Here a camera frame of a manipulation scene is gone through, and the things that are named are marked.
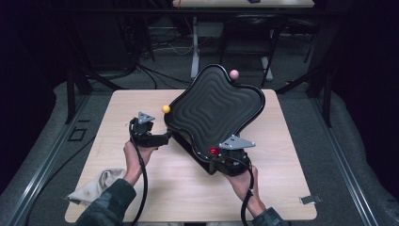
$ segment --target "human hand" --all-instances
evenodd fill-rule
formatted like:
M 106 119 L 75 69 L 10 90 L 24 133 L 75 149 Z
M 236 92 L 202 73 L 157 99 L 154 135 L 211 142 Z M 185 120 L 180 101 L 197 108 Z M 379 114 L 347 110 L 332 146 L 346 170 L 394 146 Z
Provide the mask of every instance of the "human hand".
M 144 148 L 140 146 L 138 146 L 137 148 L 140 151 L 140 155 L 143 158 L 144 164 L 146 166 L 150 161 L 152 152 L 158 149 L 158 147 Z M 130 185 L 134 186 L 142 173 L 141 166 L 138 161 L 137 151 L 131 141 L 127 141 L 125 143 L 123 151 L 126 158 L 126 174 L 123 179 L 127 181 Z
M 261 198 L 259 197 L 259 188 L 258 188 L 258 169 L 255 166 L 252 166 L 252 173 L 254 177 L 254 184 L 253 184 L 253 195 L 248 201 L 247 209 L 251 213 L 251 215 L 255 218 L 260 215 L 266 207 L 264 206 Z M 238 198 L 243 201 L 247 195 L 249 190 L 249 183 L 250 183 L 250 174 L 248 171 L 236 176 L 229 176 L 223 174 L 227 180 L 230 182 L 232 189 L 234 190 L 235 194 Z

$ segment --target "jacket sleeve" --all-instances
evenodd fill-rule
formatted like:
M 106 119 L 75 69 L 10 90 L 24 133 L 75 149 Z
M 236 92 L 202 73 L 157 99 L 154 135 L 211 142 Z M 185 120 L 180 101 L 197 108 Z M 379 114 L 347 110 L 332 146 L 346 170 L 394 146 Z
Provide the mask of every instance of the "jacket sleeve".
M 76 225 L 121 225 L 126 209 L 135 197 L 135 189 L 125 180 L 118 179 L 91 203 Z
M 288 223 L 282 220 L 273 207 L 263 211 L 259 216 L 252 220 L 254 226 L 288 226 Z

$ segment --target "cloth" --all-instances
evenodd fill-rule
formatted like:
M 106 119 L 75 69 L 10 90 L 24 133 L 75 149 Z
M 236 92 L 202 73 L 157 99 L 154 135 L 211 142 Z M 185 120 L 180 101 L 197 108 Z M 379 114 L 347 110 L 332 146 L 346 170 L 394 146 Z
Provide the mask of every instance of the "cloth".
M 98 199 L 114 182 L 123 178 L 125 174 L 125 169 L 106 169 L 91 181 L 76 189 L 67 198 L 71 202 L 80 202 L 88 206 Z

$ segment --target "tabletop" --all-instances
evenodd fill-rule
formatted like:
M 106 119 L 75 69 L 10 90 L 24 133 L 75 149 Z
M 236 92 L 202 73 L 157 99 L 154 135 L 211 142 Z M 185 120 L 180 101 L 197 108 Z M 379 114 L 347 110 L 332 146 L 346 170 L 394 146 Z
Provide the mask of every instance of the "tabletop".
M 163 105 L 170 104 L 182 89 L 118 90 L 112 95 L 97 137 L 83 168 L 77 188 L 103 170 L 125 168 L 124 143 L 128 125 L 139 111 L 155 117 L 152 133 L 164 134 Z M 254 141 L 246 149 L 259 170 L 260 196 L 266 207 L 273 206 L 285 220 L 309 220 L 317 215 L 312 204 L 299 197 L 311 195 L 282 114 L 276 93 L 263 89 L 265 107 L 241 137 Z M 173 139 L 152 154 L 147 166 L 149 190 L 140 222 L 240 221 L 242 202 L 229 182 L 217 172 L 209 175 Z M 135 186 L 137 196 L 126 211 L 124 221 L 133 221 L 143 193 L 142 177 Z M 75 222 L 85 210 L 70 203 L 65 219 Z M 252 216 L 247 212 L 247 219 Z
M 174 7 L 180 8 L 312 8 L 312 0 L 173 0 Z

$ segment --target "orange ball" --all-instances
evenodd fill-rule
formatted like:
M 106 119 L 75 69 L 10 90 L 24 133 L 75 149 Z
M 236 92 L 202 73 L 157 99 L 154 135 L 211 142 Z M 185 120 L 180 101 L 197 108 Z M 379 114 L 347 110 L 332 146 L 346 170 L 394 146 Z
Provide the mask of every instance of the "orange ball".
M 164 112 L 165 114 L 170 112 L 170 106 L 169 105 L 163 105 L 162 106 L 162 112 Z

